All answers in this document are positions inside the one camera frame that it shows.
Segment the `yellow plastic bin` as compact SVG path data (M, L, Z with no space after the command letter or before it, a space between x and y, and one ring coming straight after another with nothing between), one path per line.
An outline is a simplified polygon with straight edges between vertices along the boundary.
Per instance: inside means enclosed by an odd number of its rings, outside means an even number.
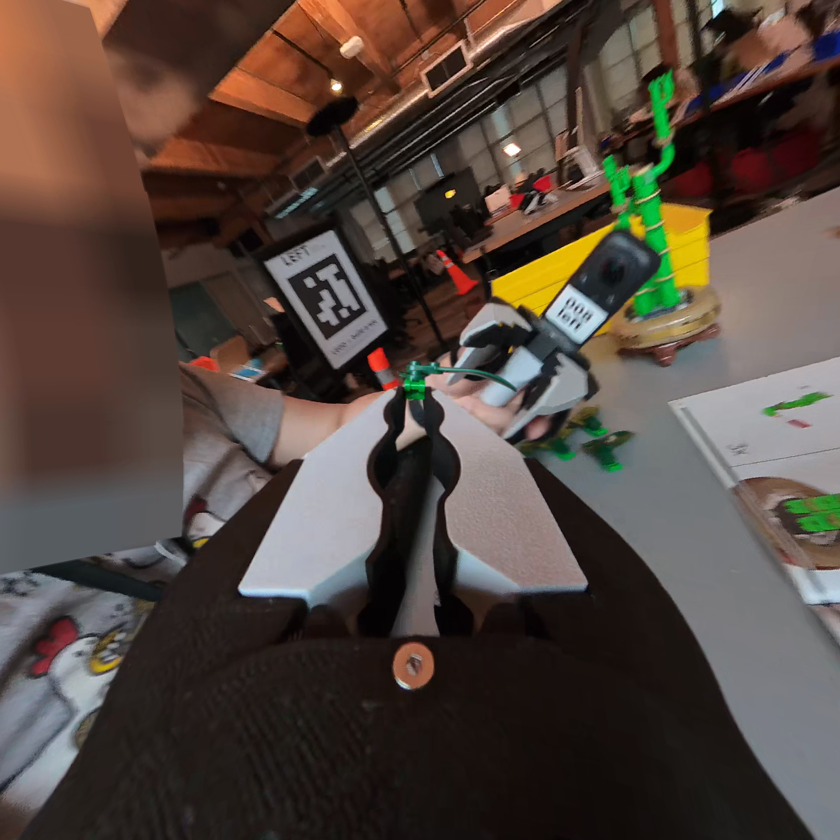
M711 211L699 206L663 203L661 214L678 289L709 283ZM614 228L610 223L548 255L513 270L491 284L493 295L513 307L541 314L572 273Z

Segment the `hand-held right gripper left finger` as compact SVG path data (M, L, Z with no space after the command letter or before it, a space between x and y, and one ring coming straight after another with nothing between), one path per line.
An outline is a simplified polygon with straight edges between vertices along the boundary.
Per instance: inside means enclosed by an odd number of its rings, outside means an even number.
M402 430L395 388L309 452L238 593L329 606L359 634L389 634L403 598L391 491Z

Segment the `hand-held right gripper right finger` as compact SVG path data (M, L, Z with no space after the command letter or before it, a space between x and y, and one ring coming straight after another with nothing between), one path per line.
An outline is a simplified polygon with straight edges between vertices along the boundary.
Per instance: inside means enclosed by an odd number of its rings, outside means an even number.
M468 636L503 602L580 594L588 581L526 460L450 397L429 390L436 502L434 619Z

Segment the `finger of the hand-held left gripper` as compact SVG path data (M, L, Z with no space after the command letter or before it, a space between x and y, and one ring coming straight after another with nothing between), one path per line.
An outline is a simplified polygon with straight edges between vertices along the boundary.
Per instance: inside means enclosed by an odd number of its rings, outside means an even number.
M550 356L527 387L525 417L551 417L570 411L596 390L589 370L570 356Z
M529 341L529 320L504 301L490 301L458 337L460 370L498 369L510 352Z

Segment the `white lego instruction booklet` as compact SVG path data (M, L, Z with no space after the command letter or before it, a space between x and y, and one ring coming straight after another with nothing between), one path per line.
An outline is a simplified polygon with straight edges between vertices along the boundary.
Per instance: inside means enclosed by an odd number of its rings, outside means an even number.
M839 359L670 403L805 604L839 603Z

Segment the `orange traffic cone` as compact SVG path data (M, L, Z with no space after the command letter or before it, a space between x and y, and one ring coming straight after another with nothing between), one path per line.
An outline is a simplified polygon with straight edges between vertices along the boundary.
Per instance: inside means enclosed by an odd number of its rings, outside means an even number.
M469 275L459 267L441 248L437 248L435 255L441 262L448 277L455 286L456 295L460 298L468 296L473 290L480 286L480 280L477 280Z
M402 384L401 378L394 372L382 347L373 350L367 356L367 362L384 392L396 389Z

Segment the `green lego leaf piece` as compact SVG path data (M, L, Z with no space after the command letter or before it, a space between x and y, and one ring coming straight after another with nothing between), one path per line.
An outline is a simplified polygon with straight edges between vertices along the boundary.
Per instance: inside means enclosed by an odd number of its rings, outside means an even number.
M412 361L408 364L404 372L400 373L402 378L402 388L407 400L422 401L426 394L427 378L431 375L471 375L478 377L481 380L493 382L501 385L509 391L516 393L520 390L519 385L514 385L504 377L483 371L481 369L470 369L463 367L444 366L438 362L430 362L428 364L421 364L418 361Z

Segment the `person's left hand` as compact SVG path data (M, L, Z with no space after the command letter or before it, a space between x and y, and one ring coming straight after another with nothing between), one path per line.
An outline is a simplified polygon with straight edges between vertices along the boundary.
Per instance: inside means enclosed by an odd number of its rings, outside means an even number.
M451 353L445 353L438 357L437 362L444 367L455 366ZM448 384L448 374L430 375L427 384L433 389L446 394L455 403L464 408L470 415L480 420L484 425L493 430L500 437L504 437L511 425L513 418L517 415L523 402L525 391L519 391L513 395L509 390L511 399L504 406L489 406L482 402L481 396L488 384L486 380L470 381L464 379L455 384ZM527 440L536 441L545 438L550 434L553 420L550 416L538 416L524 428L524 435Z

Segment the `person's left forearm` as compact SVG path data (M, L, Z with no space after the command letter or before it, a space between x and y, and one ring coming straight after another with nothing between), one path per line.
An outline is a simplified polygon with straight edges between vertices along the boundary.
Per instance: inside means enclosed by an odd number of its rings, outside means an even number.
M361 395L341 404L311 402L284 395L276 442L266 465L279 469L293 460L303 459L370 406L382 402L385 395L386 392Z

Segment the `black pole stand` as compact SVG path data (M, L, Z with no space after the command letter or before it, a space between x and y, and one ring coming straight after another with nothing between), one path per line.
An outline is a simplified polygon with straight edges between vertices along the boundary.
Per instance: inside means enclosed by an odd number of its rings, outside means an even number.
M374 215L382 228L383 233L386 236L386 239L389 245L392 247L395 253L395 257L403 270L403 274L408 282L409 287L413 293L413 296L418 303L419 307L421 308L425 319L432 330L433 336L437 341L437 348L439 349L440 353L445 353L449 350L448 343L445 340L443 334L438 327L438 324L435 320L433 312L431 308L427 305L425 300L423 291L418 283L415 274L411 266L407 261L407 257L405 256L402 247L399 245L392 227L390 226L385 214L382 211L380 204L378 203L375 192L369 183L360 163L357 161L351 147L350 142L348 141L346 135L343 131L343 126L345 123L351 120L351 118L355 115L359 107L358 100L355 97L349 96L338 96L333 98L330 102L325 104L322 108L315 111L315 113L311 116L310 120L308 121L306 131L308 135L312 138L319 138L324 136L332 136L336 141L339 143L339 147L344 152L346 159L350 162L353 167L353 170L357 176L357 179L364 190L364 194L368 199L371 207L373 209Z

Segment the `long wooden desk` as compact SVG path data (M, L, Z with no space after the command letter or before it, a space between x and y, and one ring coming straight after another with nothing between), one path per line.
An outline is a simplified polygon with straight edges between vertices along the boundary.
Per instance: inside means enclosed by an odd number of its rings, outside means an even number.
M588 185L584 190L552 193L556 201L543 205L531 214L513 209L507 216L489 225L490 236L472 245L461 256L465 264L471 264L482 256L501 249L516 240L539 231L543 226L558 223L561 227L574 224L577 217L585 214L605 196L610 195L607 182Z

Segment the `chicken print cloth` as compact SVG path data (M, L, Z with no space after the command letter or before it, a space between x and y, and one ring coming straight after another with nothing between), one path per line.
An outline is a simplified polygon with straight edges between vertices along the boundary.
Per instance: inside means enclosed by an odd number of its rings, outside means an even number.
M154 602L35 570L2 575L2 829L26 824L77 757Z

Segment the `grey t-shirt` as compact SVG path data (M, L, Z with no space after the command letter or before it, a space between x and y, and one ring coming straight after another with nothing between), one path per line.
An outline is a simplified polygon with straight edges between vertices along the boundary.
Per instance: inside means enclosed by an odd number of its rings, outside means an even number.
M183 566L272 477L281 392L179 363L183 407L182 532L155 549Z

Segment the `white sign with black marker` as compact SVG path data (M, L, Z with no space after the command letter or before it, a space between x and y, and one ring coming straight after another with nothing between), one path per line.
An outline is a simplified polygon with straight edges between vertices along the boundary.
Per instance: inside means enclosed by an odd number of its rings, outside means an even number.
M267 245L255 262L274 283L293 325L332 371L348 371L381 345L389 323L336 224Z

